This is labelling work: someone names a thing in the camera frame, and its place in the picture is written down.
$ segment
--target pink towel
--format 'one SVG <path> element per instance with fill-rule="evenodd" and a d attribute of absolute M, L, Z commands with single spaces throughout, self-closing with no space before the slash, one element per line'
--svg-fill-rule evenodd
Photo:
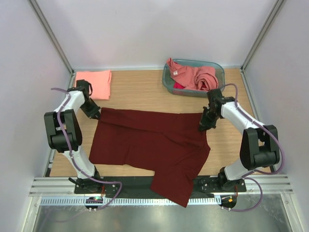
<path fill-rule="evenodd" d="M 91 98 L 93 100 L 108 100 L 111 95 L 111 78 L 112 71 L 100 71 L 100 72 L 77 72 L 75 78 L 78 80 L 86 80 L 92 85 L 93 93 Z"/>
<path fill-rule="evenodd" d="M 209 91 L 219 87 L 214 67 L 183 66 L 174 62 L 171 58 L 166 63 L 169 66 L 171 78 L 183 86 L 184 89 Z"/>

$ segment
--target dark red shirt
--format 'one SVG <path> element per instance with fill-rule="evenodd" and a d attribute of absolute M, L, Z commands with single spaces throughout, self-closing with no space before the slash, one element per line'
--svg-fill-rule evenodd
<path fill-rule="evenodd" d="M 102 108 L 89 159 L 153 170 L 151 190 L 186 207 L 210 151 L 201 115 Z"/>

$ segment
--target wooden table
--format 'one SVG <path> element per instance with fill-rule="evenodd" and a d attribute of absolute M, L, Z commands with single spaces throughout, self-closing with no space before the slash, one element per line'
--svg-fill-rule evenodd
<path fill-rule="evenodd" d="M 235 83 L 239 89 L 238 101 L 249 114 L 253 115 L 249 99 L 239 69 L 226 69 L 225 82 Z M 234 87 L 225 88 L 223 95 L 235 96 Z M 114 71 L 112 73 L 111 97 L 109 100 L 96 101 L 101 107 L 133 109 L 167 113 L 197 113 L 208 104 L 204 98 L 192 98 L 170 94 L 162 84 L 162 70 Z M 96 120 L 90 120 L 80 110 L 78 122 L 83 133 L 83 147 L 89 155 Z M 217 128 L 207 131 L 211 148 L 209 157 L 200 175 L 218 174 L 239 158 L 241 134 L 226 119 L 217 121 Z M 153 171 L 134 168 L 129 165 L 96 165 L 101 176 L 143 176 L 153 175 Z M 67 158 L 56 154 L 50 176 L 76 176 Z"/>

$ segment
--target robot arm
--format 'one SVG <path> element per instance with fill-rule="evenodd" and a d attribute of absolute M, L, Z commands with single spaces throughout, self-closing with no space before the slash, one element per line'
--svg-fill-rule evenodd
<path fill-rule="evenodd" d="M 99 119 L 100 107 L 98 107 L 90 98 L 91 93 L 89 93 L 89 89 L 92 91 L 90 83 L 85 80 L 80 80 L 77 81 L 76 85 L 76 87 L 68 89 L 70 100 L 61 110 L 61 122 L 66 127 L 70 144 L 72 146 L 72 156 L 74 157 L 77 167 L 87 175 L 99 178 L 95 166 L 89 161 L 83 147 L 81 146 L 83 138 L 81 129 L 77 122 L 76 113 L 81 108 L 89 118 Z M 62 153 L 68 158 L 72 166 L 75 168 L 79 179 L 87 179 L 87 177 L 73 165 L 67 142 L 57 121 L 57 113 L 67 100 L 68 96 L 66 96 L 58 108 L 52 112 L 45 113 L 44 115 L 48 144 L 52 149 L 56 149 L 59 153 Z"/>
<path fill-rule="evenodd" d="M 236 181 L 254 170 L 272 166 L 280 161 L 277 144 L 261 128 L 264 127 L 278 138 L 276 127 L 266 126 L 251 117 L 233 97 L 225 98 L 220 89 L 209 91 L 208 100 L 209 105 L 204 107 L 199 130 L 215 128 L 217 119 L 226 118 L 242 134 L 240 158 L 233 164 L 223 167 L 218 174 L 223 190 L 231 189 Z"/>

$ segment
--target blue plastic bin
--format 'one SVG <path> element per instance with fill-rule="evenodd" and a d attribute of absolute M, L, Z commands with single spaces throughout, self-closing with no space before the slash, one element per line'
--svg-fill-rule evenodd
<path fill-rule="evenodd" d="M 213 62 L 188 60 L 188 59 L 174 59 L 174 61 L 181 65 L 188 65 L 192 67 L 212 66 L 216 69 L 216 77 L 218 78 L 219 88 L 222 88 L 225 85 L 224 69 L 219 64 Z M 172 94 L 188 96 L 188 97 L 200 97 L 200 98 L 207 97 L 207 91 L 174 88 L 175 81 L 170 76 L 169 67 L 167 64 L 165 64 L 164 66 L 162 83 L 168 89 L 168 92 Z"/>

